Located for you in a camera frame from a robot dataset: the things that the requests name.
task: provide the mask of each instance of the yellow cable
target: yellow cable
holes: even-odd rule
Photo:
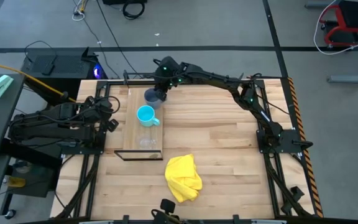
[[[80,9],[81,12],[84,12],[84,11],[85,11],[85,5],[84,5],[84,3],[85,3],[85,0],[82,0],[81,9]]]
[[[38,83],[38,84],[44,86],[45,88],[47,88],[47,89],[49,89],[49,90],[51,90],[51,91],[53,91],[53,92],[59,94],[60,96],[63,96],[63,93],[62,93],[62,92],[60,92],[60,91],[58,91],[58,90],[56,90],[56,89],[54,89],[54,88],[48,86],[47,84],[41,82],[40,80],[38,80],[38,79],[32,77],[31,75],[28,75],[28,74],[26,74],[26,73],[24,73],[24,72],[22,72],[22,71],[20,71],[20,70],[17,70],[17,69],[15,69],[15,68],[11,68],[11,67],[8,67],[8,66],[4,66],[4,65],[0,65],[0,68],[5,68],[5,69],[11,70],[11,71],[13,71],[13,72],[17,72],[17,73],[20,73],[20,74],[22,74],[22,75],[25,75],[26,78],[29,78],[29,79],[35,81],[36,83]],[[74,100],[73,98],[70,98],[70,97],[69,97],[68,99],[71,100],[72,102],[75,102],[75,100]]]

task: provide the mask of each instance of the wooden tabletop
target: wooden tabletop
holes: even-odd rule
[[[94,96],[96,82],[81,82],[78,101]],[[265,80],[265,86],[269,102],[288,111],[280,80]],[[175,214],[186,219],[231,219],[233,214],[240,218],[273,218],[264,159],[255,135],[257,122],[228,91],[208,85],[181,85],[168,92],[163,105],[163,161],[122,161],[114,154],[123,145],[128,87],[112,86],[110,93],[121,101],[121,109],[113,115],[119,127],[107,133],[92,220],[122,220],[123,215],[131,220],[151,220],[151,209],[159,209],[161,199],[176,202],[164,178],[169,158],[189,153],[195,157],[203,189],[194,202],[177,204]],[[284,129],[291,128],[289,115],[273,107],[270,110],[274,121]],[[287,187],[298,186],[305,193],[299,202],[314,213],[302,166],[289,154],[280,157]],[[64,204],[77,190],[82,160],[83,156],[75,156],[60,173],[57,194]],[[282,205],[278,187],[276,190]],[[85,214],[83,201],[81,214]],[[62,209],[55,199],[51,217]]]

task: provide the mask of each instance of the white cable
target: white cable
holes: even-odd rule
[[[74,21],[82,21],[83,19],[85,19],[85,14],[83,14],[80,10],[78,10],[78,6],[80,5],[81,2],[82,2],[82,0],[79,0],[77,5],[74,7],[73,16],[71,17]],[[82,17],[80,19],[74,19],[75,13],[78,13]]]
[[[73,14],[73,16],[71,17],[74,21],[82,21],[83,19],[85,19],[85,14],[83,14],[82,12],[78,12],[81,16],[82,16],[82,18],[81,19],[74,19],[74,14]]]
[[[316,30],[314,31],[314,36],[313,36],[313,42],[314,42],[314,46],[316,46],[317,50],[320,51],[322,54],[325,54],[325,55],[336,55],[336,54],[340,54],[342,52],[345,52],[347,50],[350,50],[350,49],[354,49],[355,47],[358,47],[358,44],[355,45],[355,46],[350,46],[349,48],[345,49],[345,50],[341,50],[341,51],[338,51],[338,52],[334,52],[334,53],[326,53],[326,52],[323,52],[322,50],[320,50],[320,48],[317,46],[317,43],[316,43],[316,34],[317,34],[317,29],[318,29],[318,24],[320,23],[320,19],[321,19],[321,16],[323,15],[324,11],[327,10],[327,8],[329,6],[331,6],[332,4],[334,4],[334,2],[336,2],[337,0],[334,0],[333,2],[331,2],[320,14],[320,16],[318,17],[318,20],[317,20],[317,24],[316,24]]]

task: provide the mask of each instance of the blue light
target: blue light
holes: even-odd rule
[[[96,79],[101,79],[102,78],[102,68],[100,66],[100,64],[96,64],[93,68],[93,76]]]

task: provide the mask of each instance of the mug handle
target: mug handle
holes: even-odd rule
[[[153,118],[153,124],[156,126],[160,125],[160,120],[157,118]]]

